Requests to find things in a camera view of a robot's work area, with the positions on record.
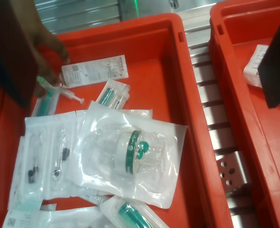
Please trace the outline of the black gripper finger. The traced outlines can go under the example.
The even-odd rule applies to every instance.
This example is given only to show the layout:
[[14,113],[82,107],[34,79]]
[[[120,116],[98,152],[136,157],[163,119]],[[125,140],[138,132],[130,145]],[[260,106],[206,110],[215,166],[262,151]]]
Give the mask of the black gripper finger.
[[280,105],[280,26],[259,67],[261,86],[268,108]]
[[0,0],[0,87],[21,107],[30,106],[38,65],[8,0]]

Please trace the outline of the person right hand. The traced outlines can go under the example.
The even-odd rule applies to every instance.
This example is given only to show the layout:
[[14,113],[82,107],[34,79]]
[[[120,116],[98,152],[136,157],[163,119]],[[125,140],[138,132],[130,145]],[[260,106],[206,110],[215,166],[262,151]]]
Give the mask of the person right hand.
[[57,36],[43,25],[38,15],[19,15],[18,21],[38,65],[38,75],[52,86],[58,86],[61,80],[53,71],[49,62],[42,56],[39,48],[44,46],[54,51],[64,63],[70,62],[68,49]]

